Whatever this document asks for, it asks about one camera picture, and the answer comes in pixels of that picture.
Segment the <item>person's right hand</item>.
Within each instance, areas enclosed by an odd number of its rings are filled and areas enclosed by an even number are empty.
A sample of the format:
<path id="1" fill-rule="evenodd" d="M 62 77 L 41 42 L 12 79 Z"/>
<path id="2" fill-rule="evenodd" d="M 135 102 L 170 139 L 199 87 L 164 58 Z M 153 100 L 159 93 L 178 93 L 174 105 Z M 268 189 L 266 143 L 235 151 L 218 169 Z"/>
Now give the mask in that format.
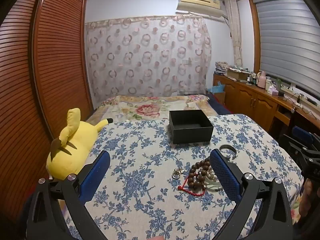
<path id="1" fill-rule="evenodd" d="M 319 197 L 319 187 L 309 178 L 304 183 L 304 190 L 299 204 L 299 214 L 305 217 L 310 210 L 311 204 L 315 197 Z"/>

